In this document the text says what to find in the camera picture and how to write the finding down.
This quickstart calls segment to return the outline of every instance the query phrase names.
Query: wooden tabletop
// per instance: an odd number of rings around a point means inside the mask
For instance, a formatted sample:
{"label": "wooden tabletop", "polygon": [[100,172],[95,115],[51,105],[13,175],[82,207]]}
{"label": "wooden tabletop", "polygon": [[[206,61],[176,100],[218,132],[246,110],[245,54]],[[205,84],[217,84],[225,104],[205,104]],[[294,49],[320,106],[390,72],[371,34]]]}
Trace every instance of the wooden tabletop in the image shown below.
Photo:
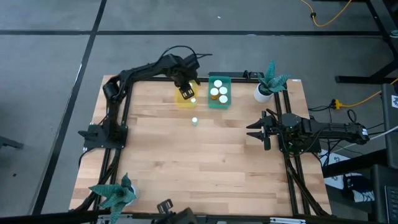
{"label": "wooden tabletop", "polygon": [[[103,84],[110,78],[105,76]],[[287,82],[292,112],[308,118],[300,80]],[[256,84],[233,83],[228,110],[209,109],[207,83],[199,88],[196,108],[178,108],[172,82],[137,82],[133,87],[126,147],[122,150],[117,182],[128,173],[139,189],[138,199],[124,212],[157,213],[156,205],[168,198],[173,211],[190,207],[208,215],[291,216],[289,190],[282,153],[275,136],[272,149],[246,135],[245,127],[261,117],[261,111],[276,111],[275,101],[258,103]],[[280,94],[285,112],[283,95]],[[102,90],[93,115],[99,122],[106,111]],[[198,126],[192,126],[192,118]],[[96,185],[103,161],[103,149],[84,156],[77,176],[70,208],[79,206]],[[319,161],[304,154],[305,183],[318,203],[330,212]],[[298,207],[302,200],[296,186]]]}

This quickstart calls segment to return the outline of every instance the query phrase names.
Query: gray floor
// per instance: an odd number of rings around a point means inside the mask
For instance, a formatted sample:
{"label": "gray floor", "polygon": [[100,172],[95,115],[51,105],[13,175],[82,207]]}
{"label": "gray floor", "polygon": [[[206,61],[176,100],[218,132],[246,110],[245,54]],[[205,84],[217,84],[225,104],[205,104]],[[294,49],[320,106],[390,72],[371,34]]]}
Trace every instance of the gray floor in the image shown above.
{"label": "gray floor", "polygon": [[[318,22],[324,23],[343,2],[311,2]],[[373,2],[387,29],[392,22],[384,6]],[[0,1],[0,29],[91,30],[100,0]],[[331,26],[316,28],[308,7],[299,0],[222,1],[108,1],[100,30],[377,30],[366,7],[352,3]],[[63,111],[80,67],[87,35],[0,36],[0,135],[23,142],[21,151],[0,150],[0,217],[28,214],[42,176]],[[342,85],[335,75],[368,76],[392,59],[376,37],[283,36],[97,36],[62,147],[43,212],[67,211],[77,175],[83,139],[78,130],[91,121],[103,75],[153,62],[172,45],[185,44],[214,56],[200,60],[200,75],[211,71],[264,71],[276,60],[277,73],[302,79],[308,106],[325,105],[332,98],[350,104],[380,90],[377,85]],[[188,55],[185,50],[175,54]],[[365,126],[382,122],[381,101],[375,97],[356,107]],[[328,121],[327,111],[313,113]],[[345,111],[333,111],[333,121],[346,122]],[[352,150],[363,153],[384,147],[377,139]],[[352,152],[341,152],[357,156]],[[332,203],[335,215],[348,208]],[[364,214],[352,210],[351,218]]]}

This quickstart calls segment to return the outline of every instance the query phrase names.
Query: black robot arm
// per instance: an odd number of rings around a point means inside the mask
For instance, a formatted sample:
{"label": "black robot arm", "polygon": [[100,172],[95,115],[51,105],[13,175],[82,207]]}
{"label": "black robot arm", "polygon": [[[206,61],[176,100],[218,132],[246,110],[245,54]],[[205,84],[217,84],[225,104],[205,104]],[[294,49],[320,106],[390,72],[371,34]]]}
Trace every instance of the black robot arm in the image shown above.
{"label": "black robot arm", "polygon": [[286,113],[281,121],[276,119],[276,113],[263,111],[263,118],[248,129],[263,128],[264,132],[247,133],[250,136],[264,141],[265,150],[271,149],[269,136],[281,134],[283,146],[289,153],[320,152],[317,139],[345,140],[356,144],[365,144],[369,141],[366,128],[359,123],[320,123],[314,119],[301,118],[296,114]]}
{"label": "black robot arm", "polygon": [[163,74],[174,81],[184,99],[194,95],[189,81],[194,80],[200,85],[197,69],[199,68],[198,55],[201,57],[210,54],[196,54],[190,47],[192,54],[186,58],[165,53],[154,62],[141,67],[123,70],[103,85],[106,98],[106,116],[99,124],[90,124],[87,131],[78,133],[85,138],[84,147],[92,148],[123,148],[127,138],[126,124],[118,123],[120,104],[126,97],[133,84],[150,77]]}

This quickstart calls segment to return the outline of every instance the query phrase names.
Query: black desk leg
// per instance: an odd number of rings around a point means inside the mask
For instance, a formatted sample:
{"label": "black desk leg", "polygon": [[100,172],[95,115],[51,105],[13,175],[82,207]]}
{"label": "black desk leg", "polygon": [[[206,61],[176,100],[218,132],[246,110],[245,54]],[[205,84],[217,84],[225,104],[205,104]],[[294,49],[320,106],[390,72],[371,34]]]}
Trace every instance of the black desk leg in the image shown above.
{"label": "black desk leg", "polygon": [[0,148],[2,146],[11,146],[16,149],[22,149],[24,147],[24,145],[22,143],[19,143],[19,142],[13,141],[11,139],[0,136]]}
{"label": "black desk leg", "polygon": [[370,77],[349,77],[349,76],[336,76],[337,83],[357,83],[357,84],[384,84],[392,83],[396,78],[385,78],[388,74],[398,68],[398,61],[393,60],[386,66],[382,67],[375,74]]}
{"label": "black desk leg", "polygon": [[387,165],[387,151],[385,149],[323,167],[323,177],[346,174],[355,170],[369,168],[374,164]]}

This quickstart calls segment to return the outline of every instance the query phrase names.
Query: green leaves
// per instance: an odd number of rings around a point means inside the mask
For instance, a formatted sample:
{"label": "green leaves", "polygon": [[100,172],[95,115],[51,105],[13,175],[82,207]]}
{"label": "green leaves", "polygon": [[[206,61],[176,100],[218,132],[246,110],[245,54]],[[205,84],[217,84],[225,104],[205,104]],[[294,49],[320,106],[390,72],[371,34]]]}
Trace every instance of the green leaves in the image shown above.
{"label": "green leaves", "polygon": [[290,78],[290,75],[280,75],[275,77],[275,61],[271,60],[265,77],[258,77],[260,90],[267,95],[277,93],[285,89],[284,85]]}
{"label": "green leaves", "polygon": [[125,206],[126,203],[120,202],[111,208],[111,224],[115,224],[119,220]]}
{"label": "green leaves", "polygon": [[275,77],[269,81],[268,87],[275,88],[277,86],[283,86],[285,85],[288,79],[289,79],[288,75],[279,75],[278,77]]}
{"label": "green leaves", "polygon": [[268,65],[268,70],[266,73],[266,82],[269,83],[275,77],[275,61],[271,60],[271,63]]}
{"label": "green leaves", "polygon": [[122,187],[131,187],[131,180],[127,176],[127,173],[122,178]]}
{"label": "green leaves", "polygon": [[114,185],[96,185],[89,187],[90,190],[92,190],[94,193],[104,196],[104,197],[111,197],[113,193],[115,193],[118,190],[122,190],[122,187],[119,184],[114,184]]}
{"label": "green leaves", "polygon": [[106,200],[99,206],[101,208],[111,207],[111,224],[115,224],[123,208],[137,198],[132,192],[131,180],[127,174],[122,178],[121,185],[96,185],[89,187],[89,189],[98,195],[106,197]]}

